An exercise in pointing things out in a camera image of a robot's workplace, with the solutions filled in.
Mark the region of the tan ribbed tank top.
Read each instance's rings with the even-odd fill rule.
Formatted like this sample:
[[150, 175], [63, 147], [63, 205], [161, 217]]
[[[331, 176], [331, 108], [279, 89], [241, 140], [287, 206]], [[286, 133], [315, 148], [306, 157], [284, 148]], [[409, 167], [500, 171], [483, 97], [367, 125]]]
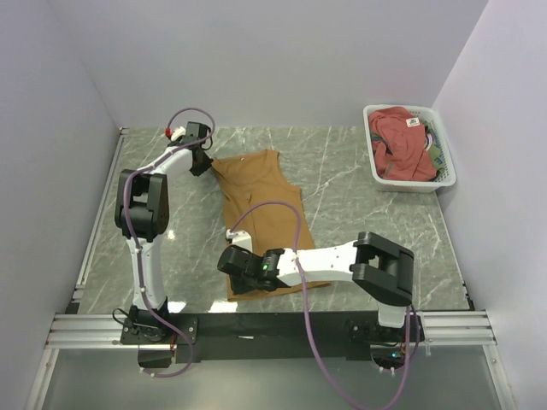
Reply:
[[255, 254], [290, 248], [297, 227], [297, 248], [315, 248], [304, 217], [301, 188], [290, 184], [281, 172], [279, 151], [213, 159], [212, 168], [223, 195], [226, 228], [236, 226], [248, 232]]

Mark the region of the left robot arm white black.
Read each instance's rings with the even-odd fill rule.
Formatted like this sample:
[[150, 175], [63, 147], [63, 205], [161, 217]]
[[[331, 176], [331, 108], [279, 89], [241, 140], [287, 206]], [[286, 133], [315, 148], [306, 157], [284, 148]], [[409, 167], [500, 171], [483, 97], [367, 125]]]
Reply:
[[168, 181], [183, 172], [200, 176], [211, 167], [206, 151], [215, 129], [190, 121], [167, 129], [167, 148], [149, 164], [121, 172], [115, 225], [126, 239], [132, 260], [133, 298], [124, 329], [151, 343], [177, 331], [169, 321], [168, 297], [162, 280], [161, 246], [169, 223]]

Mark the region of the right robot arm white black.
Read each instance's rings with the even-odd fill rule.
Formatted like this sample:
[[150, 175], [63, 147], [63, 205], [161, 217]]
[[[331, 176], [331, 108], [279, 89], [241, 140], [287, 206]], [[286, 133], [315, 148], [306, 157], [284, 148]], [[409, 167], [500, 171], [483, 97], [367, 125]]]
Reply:
[[253, 290], [273, 292], [311, 282], [351, 282], [378, 304], [375, 330], [393, 341], [405, 330], [407, 308], [413, 303], [415, 254], [373, 232], [361, 232], [355, 242], [321, 249], [251, 249], [246, 231], [229, 232], [230, 244], [217, 269]]

